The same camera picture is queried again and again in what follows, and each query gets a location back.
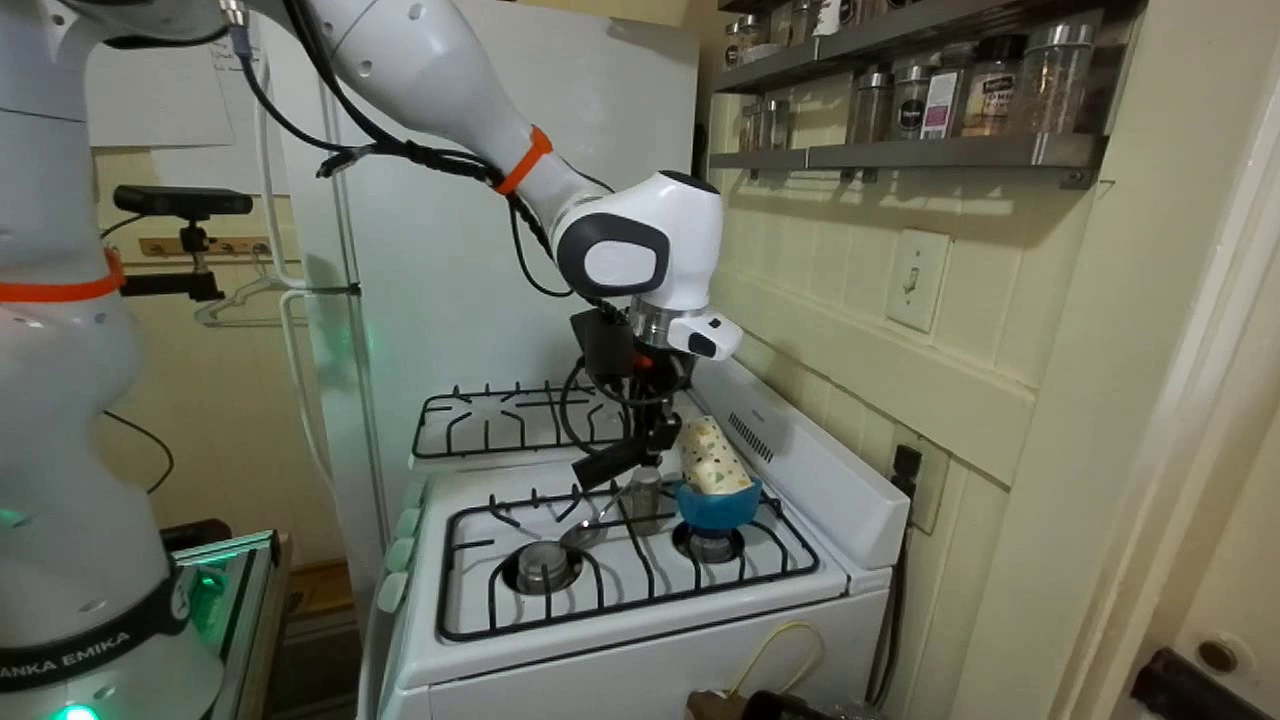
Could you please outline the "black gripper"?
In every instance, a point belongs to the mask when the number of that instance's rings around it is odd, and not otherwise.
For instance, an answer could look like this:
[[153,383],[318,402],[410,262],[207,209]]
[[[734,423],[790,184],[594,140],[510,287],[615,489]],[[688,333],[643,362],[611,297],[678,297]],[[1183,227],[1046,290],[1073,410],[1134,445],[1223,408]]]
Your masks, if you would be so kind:
[[692,383],[692,362],[635,341],[627,321],[608,309],[575,310],[573,335],[594,383],[624,408],[627,441],[673,446],[680,434],[678,396]]

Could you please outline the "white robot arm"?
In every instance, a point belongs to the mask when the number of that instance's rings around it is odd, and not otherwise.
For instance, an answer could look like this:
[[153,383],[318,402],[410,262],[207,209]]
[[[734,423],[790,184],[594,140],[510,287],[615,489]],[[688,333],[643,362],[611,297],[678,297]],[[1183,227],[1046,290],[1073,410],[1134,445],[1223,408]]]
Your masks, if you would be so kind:
[[87,446],[133,333],[120,262],[92,220],[84,66],[115,41],[213,43],[252,12],[404,128],[378,132],[378,155],[493,184],[541,222],[573,290],[660,314],[651,347],[724,358],[740,343],[707,309],[721,197],[680,170],[620,192],[594,184],[522,117],[455,0],[0,0],[0,655],[13,688],[141,649],[196,649],[143,497]]

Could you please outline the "robot base with green lights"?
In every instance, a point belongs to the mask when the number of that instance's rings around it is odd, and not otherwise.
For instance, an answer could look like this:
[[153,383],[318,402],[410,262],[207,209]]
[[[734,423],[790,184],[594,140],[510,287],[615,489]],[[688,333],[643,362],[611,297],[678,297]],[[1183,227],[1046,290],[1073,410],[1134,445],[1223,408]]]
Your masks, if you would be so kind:
[[68,563],[4,534],[0,720],[252,720],[261,618],[290,569],[279,530],[169,552],[87,540]]

